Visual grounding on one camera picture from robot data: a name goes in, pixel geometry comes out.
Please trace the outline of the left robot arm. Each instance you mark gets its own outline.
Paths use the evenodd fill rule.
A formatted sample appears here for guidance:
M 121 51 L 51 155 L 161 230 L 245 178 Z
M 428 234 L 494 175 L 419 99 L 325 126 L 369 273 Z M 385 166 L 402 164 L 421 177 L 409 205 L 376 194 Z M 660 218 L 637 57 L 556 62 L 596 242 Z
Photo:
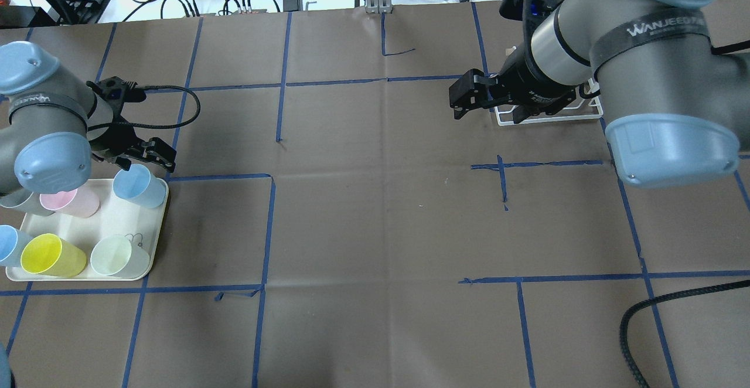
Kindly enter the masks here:
M 82 81 L 37 44 L 7 43 L 2 54 L 2 97 L 8 126 L 1 132 L 1 191 L 51 194 L 83 186 L 92 161 L 128 170 L 134 160 L 176 169 L 176 150 L 160 138 L 137 136 L 125 103 L 145 100 L 148 86 L 110 77 Z

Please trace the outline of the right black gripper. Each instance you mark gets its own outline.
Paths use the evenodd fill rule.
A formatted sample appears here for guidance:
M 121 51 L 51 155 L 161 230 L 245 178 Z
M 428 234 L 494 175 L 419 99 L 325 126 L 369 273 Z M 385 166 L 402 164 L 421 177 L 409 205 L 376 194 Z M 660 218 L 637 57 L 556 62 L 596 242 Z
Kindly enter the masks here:
M 577 97 L 574 86 L 558 83 L 541 72 L 527 46 L 517 47 L 508 56 L 496 78 L 497 86 L 493 86 L 491 77 L 481 70 L 470 69 L 451 84 L 448 100 L 454 119 L 460 120 L 477 108 L 489 110 L 491 86 L 493 98 L 516 105 L 512 111 L 513 124 L 541 113 L 555 115 Z

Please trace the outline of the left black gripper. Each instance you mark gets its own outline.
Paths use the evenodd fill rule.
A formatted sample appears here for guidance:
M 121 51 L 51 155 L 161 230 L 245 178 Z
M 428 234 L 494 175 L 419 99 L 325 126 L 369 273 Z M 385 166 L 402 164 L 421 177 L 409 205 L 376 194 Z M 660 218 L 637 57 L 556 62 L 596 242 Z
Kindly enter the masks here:
M 90 141 L 94 159 L 107 162 L 128 171 L 136 161 L 157 164 L 158 166 L 175 166 L 176 150 L 161 138 L 148 141 L 137 136 L 133 127 L 115 122 L 113 126 Z

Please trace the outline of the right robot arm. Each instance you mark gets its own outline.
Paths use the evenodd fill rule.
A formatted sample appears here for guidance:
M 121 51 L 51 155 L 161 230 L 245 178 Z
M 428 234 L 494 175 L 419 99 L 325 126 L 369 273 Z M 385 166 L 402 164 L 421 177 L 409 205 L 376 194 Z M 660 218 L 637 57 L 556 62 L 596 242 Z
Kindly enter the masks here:
M 455 119 L 512 105 L 519 124 L 555 115 L 598 83 L 619 179 L 664 188 L 721 179 L 748 150 L 748 47 L 715 47 L 714 0 L 503 0 L 523 41 L 498 73 L 448 89 Z

